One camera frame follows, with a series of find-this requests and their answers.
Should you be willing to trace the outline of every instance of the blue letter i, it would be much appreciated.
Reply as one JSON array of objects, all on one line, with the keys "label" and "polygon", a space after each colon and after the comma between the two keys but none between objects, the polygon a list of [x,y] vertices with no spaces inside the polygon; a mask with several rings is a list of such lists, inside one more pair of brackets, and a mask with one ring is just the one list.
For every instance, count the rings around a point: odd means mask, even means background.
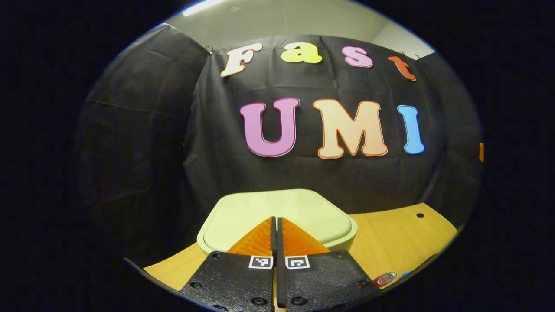
[{"label": "blue letter i", "polygon": [[398,106],[397,111],[403,116],[405,128],[407,129],[405,152],[407,152],[407,154],[422,153],[424,151],[424,145],[422,141],[420,141],[420,131],[418,129],[418,121],[416,120],[418,111],[416,108],[407,105]]}]

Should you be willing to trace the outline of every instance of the wooden table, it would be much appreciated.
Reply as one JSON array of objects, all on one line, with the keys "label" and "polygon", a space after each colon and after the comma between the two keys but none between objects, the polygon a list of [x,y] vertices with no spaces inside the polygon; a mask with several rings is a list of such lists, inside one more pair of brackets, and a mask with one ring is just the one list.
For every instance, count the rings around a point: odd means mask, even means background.
[{"label": "wooden table", "polygon": [[[424,214],[424,217],[419,218],[417,214]],[[349,253],[366,274],[374,279],[384,273],[397,273],[397,277],[382,288],[443,251],[457,234],[447,219],[424,203],[350,216],[359,230]],[[181,290],[205,258],[204,252],[194,243],[144,270],[171,288]]]}]

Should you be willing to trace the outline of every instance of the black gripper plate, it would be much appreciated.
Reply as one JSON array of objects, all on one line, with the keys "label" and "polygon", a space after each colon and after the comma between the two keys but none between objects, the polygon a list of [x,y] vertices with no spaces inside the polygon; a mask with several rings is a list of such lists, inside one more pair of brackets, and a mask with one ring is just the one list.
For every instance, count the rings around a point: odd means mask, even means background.
[{"label": "black gripper plate", "polygon": [[180,292],[224,311],[271,312],[274,271],[249,269],[250,259],[246,255],[212,252]]},{"label": "black gripper plate", "polygon": [[308,255],[308,260],[309,268],[286,270],[287,312],[343,310],[380,293],[345,250]]}]

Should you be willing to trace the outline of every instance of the pink letter u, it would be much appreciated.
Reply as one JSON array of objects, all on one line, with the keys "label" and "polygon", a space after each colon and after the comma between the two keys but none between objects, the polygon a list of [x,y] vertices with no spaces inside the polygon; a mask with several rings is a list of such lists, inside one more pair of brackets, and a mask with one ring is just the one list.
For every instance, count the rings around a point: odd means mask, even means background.
[{"label": "pink letter u", "polygon": [[299,106],[297,98],[283,98],[274,102],[280,112],[281,138],[268,142],[262,134],[262,112],[266,110],[264,103],[251,103],[241,107],[241,115],[245,119],[246,145],[253,153],[263,157],[279,157],[287,154],[295,145],[295,108]]}]

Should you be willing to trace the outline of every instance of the black fabric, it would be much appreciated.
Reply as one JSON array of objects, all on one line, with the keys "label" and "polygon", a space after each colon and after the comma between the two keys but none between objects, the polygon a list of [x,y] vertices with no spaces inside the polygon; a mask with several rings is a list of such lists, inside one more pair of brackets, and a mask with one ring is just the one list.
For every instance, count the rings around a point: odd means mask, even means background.
[{"label": "black fabric", "polygon": [[[244,71],[221,77],[227,51],[260,42]],[[288,63],[284,46],[309,42],[317,64]],[[344,46],[363,48],[372,68],[352,67]],[[388,59],[398,56],[417,77],[406,79]],[[264,102],[263,133],[280,138],[277,99],[300,99],[296,143],[277,158],[251,152],[239,109]],[[324,160],[317,99],[337,99],[354,117],[363,100],[378,102],[388,153],[359,151]],[[425,151],[407,154],[399,105],[418,110]],[[106,69],[77,128],[80,188],[108,242],[141,267],[196,241],[217,201],[238,192],[311,189],[345,213],[425,202],[461,228],[473,207],[482,163],[480,125],[462,83],[436,53],[419,60],[352,39],[296,35],[237,43],[209,54],[161,24]],[[343,141],[339,145],[346,148]]]},{"label": "black fabric", "polygon": [[436,91],[445,127],[441,159],[433,179],[419,199],[439,211],[457,230],[470,217],[481,184],[483,166],[479,142],[484,142],[482,127],[472,99],[451,67],[437,54],[418,61],[422,78]]},{"label": "black fabric", "polygon": [[77,126],[80,189],[106,241],[144,267],[195,242],[181,169],[193,89],[208,52],[160,24],[107,67]]},{"label": "black fabric", "polygon": [[[222,78],[227,51],[262,43],[250,63],[237,74]],[[281,59],[284,46],[309,42],[318,47],[317,64],[288,63]],[[373,60],[371,68],[352,67],[341,53],[344,46],[361,47]],[[417,77],[406,79],[388,59],[398,56]],[[263,134],[280,138],[275,100],[300,99],[296,109],[296,143],[281,157],[264,158],[245,142],[239,109],[264,102]],[[354,117],[363,100],[378,102],[388,153],[324,160],[322,120],[312,104],[317,99],[337,99]],[[407,154],[406,130],[399,105],[418,110],[425,151]],[[228,194],[280,189],[311,189],[345,213],[395,209],[421,202],[460,228],[468,218],[476,195],[481,163],[481,141],[476,112],[464,88],[435,53],[413,60],[371,43],[352,39],[298,35],[237,43],[209,57],[197,82],[185,135],[183,167],[192,184],[201,214],[206,217]],[[342,140],[340,146],[345,149]]]}]

